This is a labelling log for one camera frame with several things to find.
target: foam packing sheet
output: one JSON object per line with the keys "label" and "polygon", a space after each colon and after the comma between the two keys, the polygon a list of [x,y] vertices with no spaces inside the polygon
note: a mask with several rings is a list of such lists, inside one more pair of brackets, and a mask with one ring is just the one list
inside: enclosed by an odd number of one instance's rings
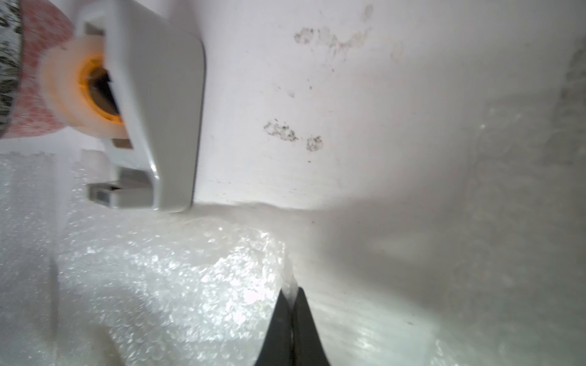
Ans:
{"label": "foam packing sheet", "polygon": [[524,95],[488,109],[430,366],[586,359],[586,150],[568,153],[571,141],[558,136],[578,136],[585,115],[559,128],[563,100],[553,122],[550,108],[557,97]]}
{"label": "foam packing sheet", "polygon": [[0,155],[0,365],[54,365],[53,157]]}
{"label": "foam packing sheet", "polygon": [[270,234],[87,201],[75,169],[59,267],[59,365],[247,365],[284,284]]}

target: white plastic bracket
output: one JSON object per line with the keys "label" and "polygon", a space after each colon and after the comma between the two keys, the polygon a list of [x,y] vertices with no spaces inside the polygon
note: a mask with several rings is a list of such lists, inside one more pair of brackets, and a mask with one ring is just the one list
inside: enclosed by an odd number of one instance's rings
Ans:
{"label": "white plastic bracket", "polygon": [[193,199],[205,79],[201,42],[133,0],[82,9],[75,35],[105,36],[104,66],[130,142],[103,139],[117,180],[88,184],[111,208],[187,209]]}

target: dark stain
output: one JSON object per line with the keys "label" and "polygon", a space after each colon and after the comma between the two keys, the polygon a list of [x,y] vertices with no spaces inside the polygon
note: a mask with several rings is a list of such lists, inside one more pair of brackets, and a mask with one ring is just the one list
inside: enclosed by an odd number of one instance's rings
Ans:
{"label": "dark stain", "polygon": [[264,125],[263,129],[264,132],[268,133],[270,136],[278,137],[283,141],[294,142],[299,139],[297,136],[295,136],[295,131],[293,131],[286,124],[280,125],[278,123],[268,121],[267,124]]}
{"label": "dark stain", "polygon": [[565,83],[554,107],[551,124],[557,131],[546,144],[545,163],[574,165],[584,161],[584,106],[586,106],[586,39],[572,55]]}
{"label": "dark stain", "polygon": [[310,137],[307,139],[307,151],[314,152],[323,149],[323,141],[321,136]]}
{"label": "dark stain", "polygon": [[293,35],[293,39],[295,42],[299,43],[300,45],[307,45],[311,40],[314,38],[314,29],[303,27],[299,31]]}
{"label": "dark stain", "polygon": [[350,39],[342,42],[338,39],[338,36],[332,34],[329,28],[324,27],[318,32],[318,45],[326,46],[333,50],[334,56],[340,51],[344,52],[345,55],[351,48],[361,48],[364,46],[369,32],[370,28],[366,29],[364,32],[354,33]]}

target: white plastic surface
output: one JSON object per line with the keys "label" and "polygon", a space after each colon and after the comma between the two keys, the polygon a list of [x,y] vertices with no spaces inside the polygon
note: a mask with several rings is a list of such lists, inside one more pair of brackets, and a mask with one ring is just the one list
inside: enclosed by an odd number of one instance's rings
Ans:
{"label": "white plastic surface", "polygon": [[[206,45],[197,207],[286,243],[332,365],[586,358],[585,3],[142,3]],[[0,149],[59,142],[96,148]]]}
{"label": "white plastic surface", "polygon": [[154,210],[188,208],[205,76],[201,43],[133,0],[98,2],[80,16],[76,34],[88,23],[104,25],[104,65],[132,143],[121,149],[105,139],[108,156],[147,173]]}

